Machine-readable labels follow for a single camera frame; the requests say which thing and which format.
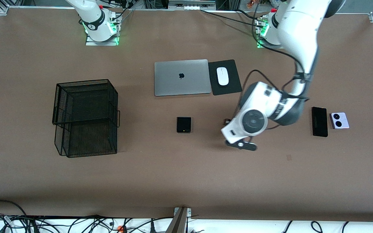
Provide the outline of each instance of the black smartphone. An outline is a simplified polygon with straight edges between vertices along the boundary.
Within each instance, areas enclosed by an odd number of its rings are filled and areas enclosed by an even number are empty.
[[[327,113],[326,108],[312,107],[313,135],[327,137]]]
[[[190,117],[176,118],[176,131],[180,134],[189,134],[191,132],[191,118]]]

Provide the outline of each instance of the wire mesh basket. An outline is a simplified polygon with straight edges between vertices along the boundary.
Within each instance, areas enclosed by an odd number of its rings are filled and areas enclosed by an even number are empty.
[[[107,79],[57,84],[53,124],[59,155],[117,153],[117,99],[118,93]]]

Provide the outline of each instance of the white robotic arm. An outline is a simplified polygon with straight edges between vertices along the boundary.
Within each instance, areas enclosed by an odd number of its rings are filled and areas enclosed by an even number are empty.
[[[101,9],[96,0],[66,0],[80,15],[86,33],[94,41],[105,41],[117,33],[116,13]]]
[[[261,35],[263,40],[283,46],[297,60],[293,88],[286,93],[263,82],[251,84],[240,100],[240,111],[221,130],[227,145],[255,150],[254,144],[243,139],[262,133],[268,119],[283,126],[299,119],[317,62],[317,31],[323,18],[336,13],[344,2],[288,0],[280,4],[277,12],[267,15],[269,28]]]

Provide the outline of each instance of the table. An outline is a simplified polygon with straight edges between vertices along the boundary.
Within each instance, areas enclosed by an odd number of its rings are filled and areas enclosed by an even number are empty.
[[[293,61],[257,49],[250,26],[199,11],[136,11],[118,46],[97,47],[84,45],[78,19],[72,9],[10,9],[0,17],[0,198],[31,215],[151,218],[188,205],[201,218],[373,221],[373,24],[366,15],[324,20],[311,100],[297,123],[255,137],[255,152],[225,146],[220,133],[239,93],[153,94],[156,61],[235,59],[242,82],[258,68],[284,84]],[[119,153],[59,156],[56,83],[101,78],[119,93]],[[351,128],[312,136],[312,106],[346,112]],[[191,134],[176,133],[178,116],[193,118]]]

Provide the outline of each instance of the black mouse pad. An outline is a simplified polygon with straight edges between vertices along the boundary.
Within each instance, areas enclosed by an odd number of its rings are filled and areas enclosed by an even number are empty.
[[[228,84],[221,86],[218,83],[217,68],[225,67],[228,73]],[[209,62],[210,82],[213,95],[230,94],[241,92],[240,77],[238,76],[237,67],[234,60]]]

